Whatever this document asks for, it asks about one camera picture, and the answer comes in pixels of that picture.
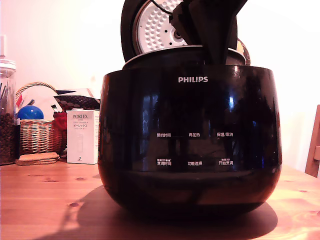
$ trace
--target white wall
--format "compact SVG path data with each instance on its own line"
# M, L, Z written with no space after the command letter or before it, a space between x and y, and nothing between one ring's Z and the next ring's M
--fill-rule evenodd
M1 34L17 62L17 85L43 81L58 89L100 91L103 76L124 64L120 19L124 0L1 0ZM239 38L252 65L276 77L283 160L304 171L317 104L320 3L248 0Z

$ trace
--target basket handle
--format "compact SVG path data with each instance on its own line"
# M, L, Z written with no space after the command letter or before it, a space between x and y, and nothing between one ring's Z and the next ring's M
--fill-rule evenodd
M45 87L52 89L55 93L57 93L57 90L53 86L51 86L50 84L47 84L47 83L41 82L41 81L36 81L36 82L28 83L28 84L24 85L23 87L21 87L18 91L16 91L15 103L17 104L18 99L24 90L31 88L31 87L34 87L34 86L45 86Z

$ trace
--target blue ball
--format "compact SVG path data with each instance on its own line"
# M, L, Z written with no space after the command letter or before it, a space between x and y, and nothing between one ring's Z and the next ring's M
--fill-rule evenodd
M24 106L23 108L21 108L18 112L17 117L20 120L41 120L45 118L44 113L41 111L41 109L32 105Z

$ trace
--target wooden chair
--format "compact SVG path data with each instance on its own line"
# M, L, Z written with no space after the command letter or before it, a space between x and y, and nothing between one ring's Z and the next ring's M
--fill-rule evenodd
M315 178L318 177L320 163L320 105L316 108L315 121L306 161L305 173Z

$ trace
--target wooden table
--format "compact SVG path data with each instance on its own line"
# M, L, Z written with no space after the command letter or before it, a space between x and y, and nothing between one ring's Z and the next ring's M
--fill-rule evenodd
M236 219L139 220L102 186L97 165L2 166L1 240L320 240L320 180L283 166L270 199Z

